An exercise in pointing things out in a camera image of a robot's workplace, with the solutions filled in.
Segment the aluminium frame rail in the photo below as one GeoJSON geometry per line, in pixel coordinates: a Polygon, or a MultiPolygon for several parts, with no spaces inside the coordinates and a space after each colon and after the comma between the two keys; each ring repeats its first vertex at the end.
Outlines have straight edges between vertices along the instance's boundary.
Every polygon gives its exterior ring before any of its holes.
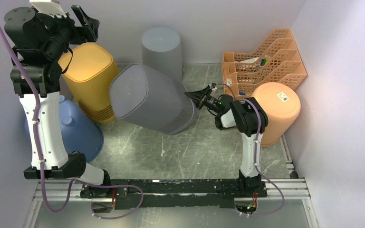
{"type": "MultiPolygon", "coordinates": [[[[287,142],[284,136],[281,136],[279,140],[282,150],[285,154],[285,162],[289,173],[288,179],[263,179],[267,189],[267,197],[253,197],[253,198],[235,198],[235,208],[230,209],[240,216],[248,218],[265,218],[267,216],[276,215],[277,213],[288,208],[289,204],[293,201],[299,201],[302,204],[304,215],[307,221],[307,227],[318,227],[317,218],[314,212],[314,208],[311,202],[311,196],[309,189],[304,178],[299,178],[293,162],[291,160],[290,152],[288,150],[287,142]]],[[[106,220],[108,213],[115,209],[115,200],[109,199],[83,199],[80,197],[80,192],[84,184],[71,183],[68,180],[47,180],[45,185],[38,184],[34,197],[33,208],[34,212],[31,212],[25,222],[25,227],[29,228],[36,223],[37,212],[40,210],[44,200],[50,202],[89,202],[91,204],[92,214],[95,218],[106,220]]],[[[155,209],[160,208],[202,208],[201,206],[195,207],[152,207],[155,209]]],[[[132,215],[141,208],[136,206],[135,208],[125,209],[127,215],[132,215]]]]}

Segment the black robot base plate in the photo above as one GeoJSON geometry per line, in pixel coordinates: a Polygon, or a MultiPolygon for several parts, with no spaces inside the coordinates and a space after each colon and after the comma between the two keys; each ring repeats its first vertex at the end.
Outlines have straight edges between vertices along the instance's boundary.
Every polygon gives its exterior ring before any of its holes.
{"type": "Polygon", "coordinates": [[[236,179],[112,179],[102,188],[84,185],[83,199],[115,200],[115,209],[218,206],[235,208],[235,198],[267,197],[260,177],[236,179]]]}

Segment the dark grey ribbed bin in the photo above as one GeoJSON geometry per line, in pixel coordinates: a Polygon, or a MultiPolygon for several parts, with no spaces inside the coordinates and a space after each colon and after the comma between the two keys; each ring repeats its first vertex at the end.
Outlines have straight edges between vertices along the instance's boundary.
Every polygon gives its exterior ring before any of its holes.
{"type": "Polygon", "coordinates": [[[183,82],[138,62],[125,67],[112,81],[110,102],[117,119],[174,135],[197,117],[183,82]]]}

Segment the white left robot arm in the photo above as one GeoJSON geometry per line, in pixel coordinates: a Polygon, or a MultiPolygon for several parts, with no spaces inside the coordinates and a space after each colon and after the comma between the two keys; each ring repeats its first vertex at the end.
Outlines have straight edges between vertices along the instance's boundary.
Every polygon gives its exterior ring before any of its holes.
{"type": "Polygon", "coordinates": [[[66,69],[58,61],[70,45],[96,42],[99,28],[99,21],[81,6],[71,8],[80,26],[54,0],[33,0],[30,7],[12,9],[4,17],[4,31],[12,41],[10,77],[32,142],[31,166],[23,174],[26,179],[75,178],[105,198],[113,190],[108,172],[88,164],[79,151],[67,153],[61,136],[59,78],[66,69]]]}

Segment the light grey plastic bin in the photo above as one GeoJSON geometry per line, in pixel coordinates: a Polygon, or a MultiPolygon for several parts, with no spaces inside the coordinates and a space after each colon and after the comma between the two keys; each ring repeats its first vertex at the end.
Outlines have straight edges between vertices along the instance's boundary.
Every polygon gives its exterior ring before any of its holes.
{"type": "Polygon", "coordinates": [[[181,37],[169,27],[154,27],[141,38],[144,65],[170,76],[183,79],[183,55],[181,37]]]}

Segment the orange plastic bin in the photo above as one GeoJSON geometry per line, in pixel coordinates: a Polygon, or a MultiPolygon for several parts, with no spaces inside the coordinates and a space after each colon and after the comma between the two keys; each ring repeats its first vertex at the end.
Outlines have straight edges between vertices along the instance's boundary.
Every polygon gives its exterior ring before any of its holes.
{"type": "Polygon", "coordinates": [[[252,96],[268,116],[268,126],[265,127],[261,145],[273,145],[299,116],[300,99],[294,90],[275,82],[260,85],[252,96]]]}

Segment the blue plastic bin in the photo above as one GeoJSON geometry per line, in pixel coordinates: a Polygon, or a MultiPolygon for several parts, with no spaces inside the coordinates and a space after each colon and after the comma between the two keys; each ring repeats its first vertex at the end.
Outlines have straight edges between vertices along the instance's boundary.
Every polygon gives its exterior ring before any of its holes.
{"type": "Polygon", "coordinates": [[[82,153],[91,162],[102,149],[101,130],[72,101],[58,92],[40,98],[38,136],[45,168],[61,167],[68,154],[82,153]]]}

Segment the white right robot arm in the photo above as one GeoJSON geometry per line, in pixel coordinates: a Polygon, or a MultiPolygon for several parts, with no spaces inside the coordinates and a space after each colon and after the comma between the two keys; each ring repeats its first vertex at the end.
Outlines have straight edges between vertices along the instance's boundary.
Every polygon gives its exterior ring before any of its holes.
{"type": "Polygon", "coordinates": [[[213,88],[207,86],[198,91],[185,92],[197,109],[206,107],[214,115],[215,126],[219,130],[237,128],[242,136],[242,162],[237,189],[240,195],[250,196],[256,187],[263,184],[260,174],[260,141],[268,117],[253,97],[235,100],[231,95],[215,98],[213,88]]]}

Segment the orange plastic file organizer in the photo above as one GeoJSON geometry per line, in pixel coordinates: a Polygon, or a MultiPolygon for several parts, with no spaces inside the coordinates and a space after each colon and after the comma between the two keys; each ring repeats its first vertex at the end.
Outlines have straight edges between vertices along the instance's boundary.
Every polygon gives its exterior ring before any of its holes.
{"type": "Polygon", "coordinates": [[[272,30],[250,53],[224,52],[221,67],[223,92],[236,99],[251,96],[257,87],[269,82],[295,90],[307,76],[288,28],[272,30]]]}

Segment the yellow mesh plastic bin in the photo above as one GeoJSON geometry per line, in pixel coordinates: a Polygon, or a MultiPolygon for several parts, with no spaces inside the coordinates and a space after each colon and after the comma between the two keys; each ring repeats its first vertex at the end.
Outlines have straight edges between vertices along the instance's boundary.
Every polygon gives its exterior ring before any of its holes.
{"type": "Polygon", "coordinates": [[[110,85],[119,74],[113,56],[96,43],[85,43],[58,61],[74,99],[81,110],[98,123],[115,119],[110,103],[110,85]]]}

